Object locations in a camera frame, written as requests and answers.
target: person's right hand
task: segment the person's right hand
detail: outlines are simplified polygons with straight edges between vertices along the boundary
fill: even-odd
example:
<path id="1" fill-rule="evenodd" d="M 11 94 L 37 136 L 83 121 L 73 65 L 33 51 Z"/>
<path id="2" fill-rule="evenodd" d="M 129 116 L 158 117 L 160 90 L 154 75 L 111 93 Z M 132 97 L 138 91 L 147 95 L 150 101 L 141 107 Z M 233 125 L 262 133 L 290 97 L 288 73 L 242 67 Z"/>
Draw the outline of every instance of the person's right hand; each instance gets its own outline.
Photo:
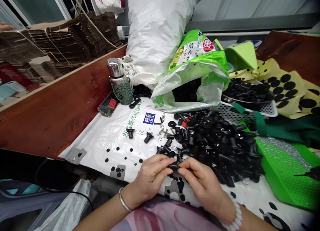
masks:
<path id="1" fill-rule="evenodd" d="M 236 217 L 236 208 L 221 188 L 212 169 L 190 157 L 179 164 L 179 167 L 179 174 L 188 181 L 205 210 L 224 223 L 232 223 Z"/>

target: red label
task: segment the red label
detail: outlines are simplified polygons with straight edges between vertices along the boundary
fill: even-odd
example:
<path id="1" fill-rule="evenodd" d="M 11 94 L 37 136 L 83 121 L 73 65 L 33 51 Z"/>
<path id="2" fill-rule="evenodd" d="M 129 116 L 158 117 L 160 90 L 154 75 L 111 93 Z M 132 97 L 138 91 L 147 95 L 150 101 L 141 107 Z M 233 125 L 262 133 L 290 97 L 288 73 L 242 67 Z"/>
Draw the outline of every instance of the red label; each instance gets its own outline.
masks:
<path id="1" fill-rule="evenodd" d="M 112 109 L 115 109 L 116 108 L 116 104 L 117 104 L 117 101 L 114 100 L 114 99 L 111 99 L 110 102 L 109 102 L 108 107 L 110 107 Z"/>
<path id="2" fill-rule="evenodd" d="M 213 50 L 214 45 L 212 44 L 211 40 L 209 40 L 208 38 L 205 38 L 203 41 L 203 50 L 205 52 L 209 52 L 211 50 Z"/>

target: white bead bracelet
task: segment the white bead bracelet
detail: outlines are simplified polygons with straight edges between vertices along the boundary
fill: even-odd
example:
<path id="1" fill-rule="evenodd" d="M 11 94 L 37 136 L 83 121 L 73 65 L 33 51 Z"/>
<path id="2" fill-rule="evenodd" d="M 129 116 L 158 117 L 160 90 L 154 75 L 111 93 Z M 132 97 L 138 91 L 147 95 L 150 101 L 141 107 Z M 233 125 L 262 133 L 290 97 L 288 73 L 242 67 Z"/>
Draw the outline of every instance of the white bead bracelet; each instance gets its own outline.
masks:
<path id="1" fill-rule="evenodd" d="M 237 203 L 237 201 L 231 196 L 231 194 L 227 193 L 227 195 L 230 197 L 230 199 L 232 200 L 234 206 L 236 207 L 236 218 L 235 220 L 233 221 L 232 224 L 225 224 L 225 223 L 222 223 L 222 226 L 228 230 L 228 231 L 236 231 L 236 230 L 239 230 L 240 229 L 240 226 L 242 224 L 242 212 L 240 210 L 240 207 L 239 207 L 239 204 Z"/>

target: green strap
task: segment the green strap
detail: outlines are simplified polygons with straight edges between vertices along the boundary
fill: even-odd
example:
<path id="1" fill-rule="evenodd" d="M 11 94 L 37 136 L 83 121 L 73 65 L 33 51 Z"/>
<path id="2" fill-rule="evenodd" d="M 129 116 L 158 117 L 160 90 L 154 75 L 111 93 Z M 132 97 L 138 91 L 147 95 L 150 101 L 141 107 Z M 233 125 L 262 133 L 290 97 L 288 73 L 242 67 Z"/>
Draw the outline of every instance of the green strap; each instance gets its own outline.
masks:
<path id="1" fill-rule="evenodd" d="M 244 113 L 245 108 L 242 107 L 240 104 L 231 104 L 241 115 L 246 116 Z M 253 111 L 253 113 L 256 116 L 256 126 L 257 126 L 257 131 L 260 135 L 268 136 L 267 134 L 267 127 L 266 127 L 266 122 L 264 121 L 264 118 L 262 114 L 258 111 Z"/>

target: wooden board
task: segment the wooden board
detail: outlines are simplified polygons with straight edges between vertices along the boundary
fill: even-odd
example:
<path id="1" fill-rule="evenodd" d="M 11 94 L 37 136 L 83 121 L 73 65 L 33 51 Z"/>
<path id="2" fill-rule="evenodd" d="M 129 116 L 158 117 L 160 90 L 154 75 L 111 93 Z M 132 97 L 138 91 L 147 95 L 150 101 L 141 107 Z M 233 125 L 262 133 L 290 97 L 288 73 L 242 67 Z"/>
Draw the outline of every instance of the wooden board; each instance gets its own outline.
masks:
<path id="1" fill-rule="evenodd" d="M 257 59 L 274 58 L 281 69 L 320 86 L 320 37 L 272 31 L 256 50 Z"/>
<path id="2" fill-rule="evenodd" d="M 0 112 L 0 148 L 57 158 L 98 113 L 112 91 L 107 60 L 118 48 L 41 87 Z"/>

